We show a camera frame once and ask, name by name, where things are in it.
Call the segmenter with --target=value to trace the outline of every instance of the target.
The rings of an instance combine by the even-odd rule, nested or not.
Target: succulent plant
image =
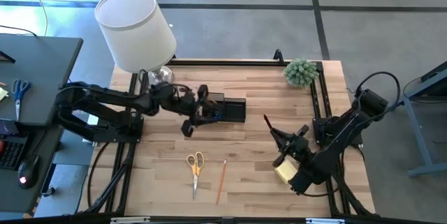
[[[284,77],[293,87],[308,87],[316,77],[316,63],[306,59],[295,59],[284,69]]]

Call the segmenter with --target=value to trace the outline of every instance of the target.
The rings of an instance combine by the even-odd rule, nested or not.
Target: concrete floor
[[[447,7],[447,0],[319,0],[324,6]],[[311,5],[312,0],[159,0],[160,3],[237,3]],[[38,7],[2,6],[1,23],[42,34],[43,14]],[[49,36],[81,37],[85,43],[72,80],[107,86],[114,66],[93,8],[47,8]],[[322,59],[314,12],[311,10],[163,9],[178,42],[177,57],[269,59],[282,49],[288,59]],[[352,89],[369,73],[390,71],[403,86],[446,60],[447,13],[322,12],[330,59],[341,60],[346,83]],[[377,77],[365,87],[388,100],[393,83]],[[426,137],[433,125],[420,106]],[[447,223],[447,172],[410,179],[406,171],[422,165],[422,158],[400,108],[362,134],[369,183],[378,214],[386,217]],[[85,170],[61,166],[53,186],[73,188],[41,201],[37,216],[73,213]],[[71,179],[60,180],[63,174]],[[49,213],[56,207],[57,213]]]

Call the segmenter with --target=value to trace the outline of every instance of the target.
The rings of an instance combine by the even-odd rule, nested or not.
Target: scissors
[[[17,116],[17,121],[20,119],[20,104],[23,99],[23,95],[31,88],[31,83],[26,80],[14,80],[11,87],[11,93],[14,95],[15,101],[15,115]]]
[[[194,181],[193,200],[195,200],[197,194],[198,176],[200,175],[200,170],[203,168],[203,165],[205,164],[205,158],[203,157],[203,154],[198,151],[196,152],[196,155],[189,155],[188,157],[186,157],[186,161],[193,170],[193,181]]]

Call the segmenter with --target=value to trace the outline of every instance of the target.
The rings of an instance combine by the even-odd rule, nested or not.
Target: butcher block tabletop
[[[350,108],[342,64],[340,61],[322,63],[332,113],[341,115]],[[279,152],[263,118],[266,114],[273,127],[289,133],[307,124],[310,130],[305,137],[310,140],[311,149],[317,150],[312,130],[315,116],[310,88],[290,87],[284,78],[284,67],[280,66],[170,68],[175,74],[175,83],[185,84],[193,91],[201,84],[207,84],[210,92],[225,93],[226,98],[246,98],[247,119],[245,123],[219,122],[200,126],[192,137],[184,137],[180,127],[186,117],[162,109],[155,117],[144,116],[143,134],[136,146],[131,172],[126,216],[330,216],[327,197],[298,196],[275,173],[272,161]],[[128,91],[130,82],[131,74],[115,67],[110,88]],[[321,95],[318,80],[316,87]],[[95,148],[91,164],[101,147],[102,144]],[[117,144],[109,144],[98,160],[91,180],[92,201],[110,180],[116,150]],[[203,153],[205,166],[200,172],[197,196],[193,200],[193,175],[186,157],[197,151]],[[228,161],[225,179],[216,205],[225,159]],[[364,206],[374,212],[365,166],[358,150],[348,148],[344,164],[347,184]],[[113,211],[118,205],[121,187],[120,182]],[[87,208],[86,188],[87,183],[79,211]],[[326,193],[325,184],[312,184],[306,193]],[[342,209],[339,197],[337,203]]]

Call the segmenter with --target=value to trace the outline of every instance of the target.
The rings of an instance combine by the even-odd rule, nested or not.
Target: pencil
[[[222,191],[222,184],[224,183],[224,177],[225,177],[225,168],[226,168],[226,160],[223,161],[223,170],[222,170],[222,176],[221,176],[221,184],[219,186],[219,192],[217,193],[217,201],[216,204],[219,203],[219,199],[221,198],[221,191]]]

